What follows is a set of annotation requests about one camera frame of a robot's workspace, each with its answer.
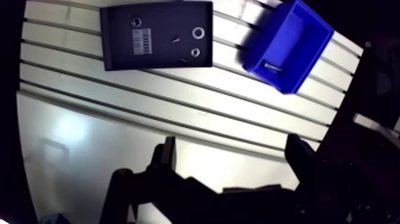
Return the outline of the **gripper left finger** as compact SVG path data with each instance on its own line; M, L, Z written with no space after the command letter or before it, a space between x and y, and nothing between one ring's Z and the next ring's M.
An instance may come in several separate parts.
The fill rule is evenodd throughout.
M158 144L144 172L128 168L112 173L101 223L126 223L128 209L139 214L141 204L153 204L171 223L218 223L218 195L194 178L184 179L176 171L176 139Z

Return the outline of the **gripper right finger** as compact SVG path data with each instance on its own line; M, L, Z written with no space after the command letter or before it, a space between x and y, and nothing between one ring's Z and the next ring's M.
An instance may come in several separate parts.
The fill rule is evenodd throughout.
M377 181L353 161L319 154L294 133L287 136L285 159L299 180L295 192L306 222L394 222Z

